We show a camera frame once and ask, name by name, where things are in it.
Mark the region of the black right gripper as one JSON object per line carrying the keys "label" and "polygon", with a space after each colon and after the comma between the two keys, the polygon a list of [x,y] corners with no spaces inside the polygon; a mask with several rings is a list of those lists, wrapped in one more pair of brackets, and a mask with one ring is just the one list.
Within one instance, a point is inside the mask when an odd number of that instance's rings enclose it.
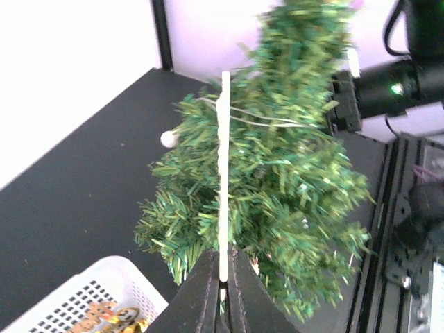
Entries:
{"label": "black right gripper", "polygon": [[331,102],[338,104],[327,111],[325,115],[329,134],[342,131],[359,132],[361,130],[361,115],[355,94],[354,78],[351,73],[347,70],[336,72],[330,83],[330,91],[332,93]]}

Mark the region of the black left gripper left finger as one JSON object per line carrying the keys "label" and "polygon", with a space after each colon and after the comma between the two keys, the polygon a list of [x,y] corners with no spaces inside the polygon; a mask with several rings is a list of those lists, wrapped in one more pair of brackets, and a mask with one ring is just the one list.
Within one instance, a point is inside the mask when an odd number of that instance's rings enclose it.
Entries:
{"label": "black left gripper left finger", "polygon": [[147,332],[221,332],[219,296],[219,253],[206,250],[177,295],[149,325]]}

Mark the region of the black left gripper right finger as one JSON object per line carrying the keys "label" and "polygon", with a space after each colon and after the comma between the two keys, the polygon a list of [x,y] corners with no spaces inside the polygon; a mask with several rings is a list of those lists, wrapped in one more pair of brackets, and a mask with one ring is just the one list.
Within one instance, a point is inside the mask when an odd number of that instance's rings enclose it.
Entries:
{"label": "black left gripper right finger", "polygon": [[231,332],[298,332],[275,306],[248,256],[236,248],[228,249],[226,312]]}

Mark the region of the white perforated plastic basket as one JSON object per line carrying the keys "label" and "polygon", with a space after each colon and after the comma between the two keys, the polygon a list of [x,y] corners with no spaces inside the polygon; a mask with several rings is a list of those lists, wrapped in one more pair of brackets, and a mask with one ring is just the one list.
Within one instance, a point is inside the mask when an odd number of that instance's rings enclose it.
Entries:
{"label": "white perforated plastic basket", "polygon": [[129,259],[109,256],[71,277],[3,331],[67,332],[86,318],[93,302],[115,302],[113,310],[136,307],[137,318],[151,323],[169,305]]}

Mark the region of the small green christmas tree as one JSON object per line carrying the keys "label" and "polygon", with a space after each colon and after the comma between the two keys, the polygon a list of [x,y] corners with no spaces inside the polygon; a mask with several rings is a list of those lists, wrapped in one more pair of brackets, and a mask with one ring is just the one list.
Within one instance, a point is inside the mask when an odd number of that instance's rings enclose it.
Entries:
{"label": "small green christmas tree", "polygon": [[[325,132],[330,83],[350,44],[349,1],[283,1],[263,14],[251,64],[232,77],[228,240],[246,251],[274,303],[305,320],[342,300],[369,234],[349,212],[370,198],[341,141]],[[176,146],[151,166],[135,241],[159,253],[176,284],[217,248],[219,140],[215,94],[178,104]]]}

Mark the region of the white snowflake ornament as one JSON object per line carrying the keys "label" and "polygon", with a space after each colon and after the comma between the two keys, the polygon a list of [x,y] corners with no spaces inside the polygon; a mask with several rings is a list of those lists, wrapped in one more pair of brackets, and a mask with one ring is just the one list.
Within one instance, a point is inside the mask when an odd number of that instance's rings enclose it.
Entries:
{"label": "white snowflake ornament", "polygon": [[219,191],[219,280],[228,281],[228,176],[229,176],[229,145],[230,145],[230,77],[229,71],[221,75],[221,93],[216,101],[218,121],[218,172],[220,176]]}

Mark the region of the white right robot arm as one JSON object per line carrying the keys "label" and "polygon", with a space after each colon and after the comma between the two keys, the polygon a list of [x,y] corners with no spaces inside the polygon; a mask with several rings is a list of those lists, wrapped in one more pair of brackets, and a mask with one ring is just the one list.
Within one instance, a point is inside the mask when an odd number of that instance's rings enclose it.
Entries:
{"label": "white right robot arm", "polygon": [[[392,29],[405,15],[406,52],[389,45]],[[399,117],[407,109],[443,102],[443,2],[397,1],[386,21],[384,48],[400,60],[360,71],[357,58],[348,54],[350,68],[332,77],[332,102],[325,115],[329,135],[362,129],[363,119],[380,115]]]}

